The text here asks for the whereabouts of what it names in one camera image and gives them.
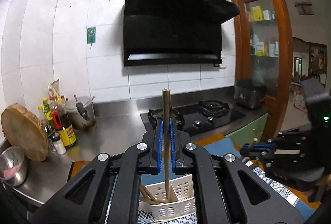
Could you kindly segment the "yellow label soy sauce bottle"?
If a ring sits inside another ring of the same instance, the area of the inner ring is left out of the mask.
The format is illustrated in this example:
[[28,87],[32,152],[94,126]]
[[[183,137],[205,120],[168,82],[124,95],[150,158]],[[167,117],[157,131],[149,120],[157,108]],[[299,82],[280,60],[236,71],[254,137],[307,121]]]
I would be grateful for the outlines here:
[[65,104],[61,97],[53,97],[50,104],[50,110],[53,118],[54,129],[61,136],[65,148],[72,147],[76,144],[76,136],[65,110]]

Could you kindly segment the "round wooden chopping block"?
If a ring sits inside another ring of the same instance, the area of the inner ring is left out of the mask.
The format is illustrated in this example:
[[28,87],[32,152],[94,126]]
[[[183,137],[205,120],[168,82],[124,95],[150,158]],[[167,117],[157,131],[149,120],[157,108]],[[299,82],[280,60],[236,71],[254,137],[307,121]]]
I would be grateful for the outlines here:
[[19,103],[5,108],[1,114],[1,125],[5,138],[11,146],[24,150],[32,161],[47,159],[48,137],[40,119]]

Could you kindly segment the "green drawer cabinet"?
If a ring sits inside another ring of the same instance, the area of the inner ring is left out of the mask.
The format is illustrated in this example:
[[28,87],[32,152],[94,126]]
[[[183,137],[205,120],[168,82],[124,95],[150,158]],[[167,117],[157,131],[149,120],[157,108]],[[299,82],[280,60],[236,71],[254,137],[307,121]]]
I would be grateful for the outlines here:
[[251,123],[248,123],[244,127],[226,135],[232,143],[242,147],[244,144],[252,143],[254,138],[257,138],[258,141],[261,140],[264,128],[268,119],[268,113],[259,117]]

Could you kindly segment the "white plastic utensil holder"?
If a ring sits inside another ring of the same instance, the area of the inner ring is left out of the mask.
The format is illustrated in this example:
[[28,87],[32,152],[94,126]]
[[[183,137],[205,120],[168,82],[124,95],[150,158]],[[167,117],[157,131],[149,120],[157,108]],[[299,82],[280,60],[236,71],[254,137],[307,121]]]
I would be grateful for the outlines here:
[[196,212],[194,187],[191,175],[169,181],[169,196],[165,182],[149,184],[147,190],[153,194],[157,204],[140,201],[139,210],[151,213],[156,221],[168,221],[186,217]]

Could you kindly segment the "black range hood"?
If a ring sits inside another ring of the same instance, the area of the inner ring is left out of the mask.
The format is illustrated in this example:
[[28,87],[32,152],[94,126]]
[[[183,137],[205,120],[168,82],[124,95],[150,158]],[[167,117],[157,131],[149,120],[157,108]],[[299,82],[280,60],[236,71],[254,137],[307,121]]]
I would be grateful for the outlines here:
[[220,64],[222,24],[239,14],[227,0],[125,0],[124,66]]

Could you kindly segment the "blue patterned table cloth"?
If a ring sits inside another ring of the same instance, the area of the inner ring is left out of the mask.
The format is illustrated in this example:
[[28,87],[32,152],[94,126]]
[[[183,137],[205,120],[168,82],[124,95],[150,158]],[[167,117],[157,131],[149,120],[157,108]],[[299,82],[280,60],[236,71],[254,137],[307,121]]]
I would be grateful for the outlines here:
[[[191,174],[198,223],[303,223],[301,213],[236,156],[211,155],[187,134],[170,139],[175,174]],[[110,223],[136,223],[141,174],[152,174],[141,159],[150,146],[130,147],[122,155],[110,206]]]

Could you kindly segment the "steel pressure cooker pot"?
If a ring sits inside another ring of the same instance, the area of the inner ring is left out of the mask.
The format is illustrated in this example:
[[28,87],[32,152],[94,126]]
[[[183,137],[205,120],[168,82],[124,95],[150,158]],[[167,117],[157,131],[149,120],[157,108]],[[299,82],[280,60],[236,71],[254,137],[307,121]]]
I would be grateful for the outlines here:
[[79,131],[88,131],[95,129],[96,118],[93,107],[94,97],[76,95],[72,100],[67,100],[65,110],[69,115],[74,129]]

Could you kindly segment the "black gas stove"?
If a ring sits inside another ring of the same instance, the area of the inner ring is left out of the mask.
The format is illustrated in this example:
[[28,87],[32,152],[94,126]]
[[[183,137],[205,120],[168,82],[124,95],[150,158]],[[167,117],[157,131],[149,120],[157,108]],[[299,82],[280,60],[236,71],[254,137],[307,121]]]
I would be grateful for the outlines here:
[[244,113],[230,108],[228,103],[219,100],[200,101],[173,108],[171,111],[171,118],[177,129],[190,136],[206,133],[243,117]]

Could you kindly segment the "wooden glass door cabinet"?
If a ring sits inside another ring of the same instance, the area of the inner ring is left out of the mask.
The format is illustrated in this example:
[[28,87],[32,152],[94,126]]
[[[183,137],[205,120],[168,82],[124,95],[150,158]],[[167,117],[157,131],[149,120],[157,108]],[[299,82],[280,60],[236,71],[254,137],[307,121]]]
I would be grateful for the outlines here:
[[266,86],[268,117],[262,140],[281,129],[292,80],[292,29],[285,0],[232,0],[240,8],[234,18],[236,79]]

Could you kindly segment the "steel bowl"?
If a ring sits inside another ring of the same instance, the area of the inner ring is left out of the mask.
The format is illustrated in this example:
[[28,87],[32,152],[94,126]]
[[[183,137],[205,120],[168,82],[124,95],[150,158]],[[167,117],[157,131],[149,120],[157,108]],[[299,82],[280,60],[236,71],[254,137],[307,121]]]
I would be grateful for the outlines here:
[[21,185],[27,174],[27,161],[24,150],[20,147],[9,147],[1,153],[1,181],[11,187]]

